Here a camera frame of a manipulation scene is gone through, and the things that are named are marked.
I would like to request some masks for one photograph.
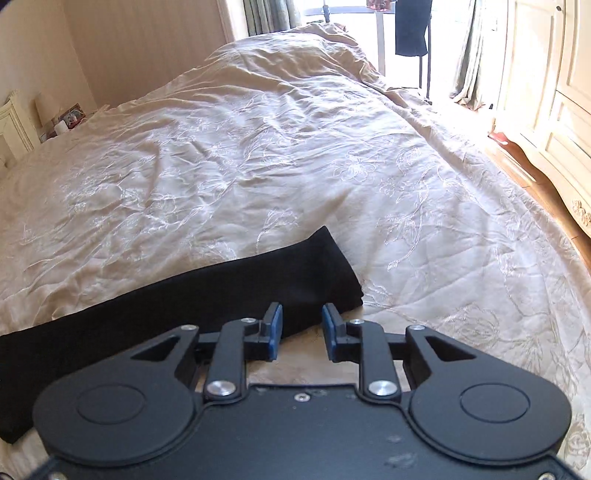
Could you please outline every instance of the wooden floor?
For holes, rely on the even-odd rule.
[[[530,163],[519,145],[500,135],[496,136],[496,141],[488,137],[492,125],[492,112],[481,109],[476,113],[444,100],[434,102],[434,107],[446,119],[460,125],[465,134],[470,136],[501,170],[537,200],[562,227],[591,272],[591,239],[570,215],[552,182]]]

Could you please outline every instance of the circular cover plate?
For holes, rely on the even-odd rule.
[[[128,465],[162,451],[192,420],[193,395],[170,371],[129,362],[113,384],[107,364],[55,382],[37,400],[34,424],[50,453],[85,465]]]
[[[415,391],[410,412],[428,437],[463,457],[502,463],[561,442],[571,410],[556,386],[511,365],[487,375],[474,362],[454,362],[453,375],[434,374]]]

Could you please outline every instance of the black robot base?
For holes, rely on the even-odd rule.
[[[575,480],[556,458],[571,419],[550,382],[422,325],[323,329],[355,385],[249,385],[277,358],[281,306],[220,333],[185,325],[49,386],[33,480]],[[393,360],[411,391],[402,392]],[[203,392],[195,386],[209,364]]]

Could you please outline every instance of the green curtain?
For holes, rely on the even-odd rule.
[[[248,34],[280,32],[301,25],[294,0],[244,0]]]

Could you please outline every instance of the carved wooden trim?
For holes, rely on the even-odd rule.
[[[585,210],[585,208],[583,207],[583,202],[581,202],[580,200],[573,200],[571,209],[573,211],[573,214],[579,217],[581,223],[584,226],[591,225],[591,213]]]

